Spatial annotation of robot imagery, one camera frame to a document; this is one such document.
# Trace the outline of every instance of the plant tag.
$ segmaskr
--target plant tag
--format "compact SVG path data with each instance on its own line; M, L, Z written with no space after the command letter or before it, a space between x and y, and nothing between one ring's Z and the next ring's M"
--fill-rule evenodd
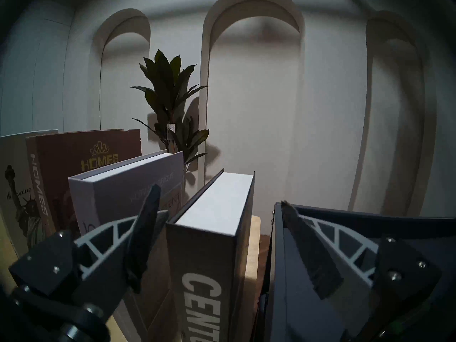
M166 140L172 141L173 137L169 131L176 133L176 124L166 124Z

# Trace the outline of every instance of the wooden floor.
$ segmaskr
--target wooden floor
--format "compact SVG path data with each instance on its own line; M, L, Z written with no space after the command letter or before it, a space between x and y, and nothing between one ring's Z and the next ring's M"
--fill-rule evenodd
M257 283L255 288L255 302L258 301L261 293L261 287L263 286L263 278L265 276L266 269L266 259L268 258L268 249L269 249L269 235L260 235L260 251L258 254L258 273L257 273Z

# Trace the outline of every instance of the bolt head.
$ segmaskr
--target bolt head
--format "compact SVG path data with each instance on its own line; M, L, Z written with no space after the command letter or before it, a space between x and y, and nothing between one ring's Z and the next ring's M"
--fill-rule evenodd
M391 280L401 280L402 279L402 275L397 271L389 271L388 276L389 276L389 279L391 279Z
M83 309L91 312L92 314L98 316L98 317L103 317L103 310L101 310L98 306L93 305L93 304L84 304Z

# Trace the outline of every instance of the book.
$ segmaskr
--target book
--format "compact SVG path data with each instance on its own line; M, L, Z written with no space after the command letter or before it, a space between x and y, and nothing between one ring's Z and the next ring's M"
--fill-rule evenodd
M183 152L160 151L135 157L75 175L68 182L82 235L102 224L138 215L154 184L160 186L159 209L167 209L174 216L182 206ZM163 229L149 254L141 293L128 292L114 313L127 339L140 336L143 341L151 341L167 333L166 324L159 316L160 311L173 307L168 297L170 285L166 230ZM172 313L169 315L166 319L173 319Z
M80 236L68 178L141 155L138 129L65 132L27 137L33 190L47 235L70 230Z
M167 223L182 342L234 340L247 264L254 181L255 174L222 170Z
M160 210L174 216L182 206L183 153L159 151L68 178L81 235L138 215L152 185L161 189Z
M30 178L25 138L44 130L0 137L0 216L18 257L45 238Z

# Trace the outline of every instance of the potted plant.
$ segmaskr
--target potted plant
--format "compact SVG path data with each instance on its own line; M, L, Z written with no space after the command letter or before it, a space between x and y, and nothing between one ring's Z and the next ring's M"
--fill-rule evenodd
M198 146L209 136L209 130L193 131L193 118L184 116L185 101L199 90L207 86L195 85L187 90L188 80L196 65L188 66L181 71L181 58L176 56L170 62L165 55L157 50L155 61L144 58L145 66L139 64L154 89L133 86L145 94L147 103L157 115L154 129L139 119L149 130L155 133L169 152L183 151L185 171L189 164L206 153L196 154Z

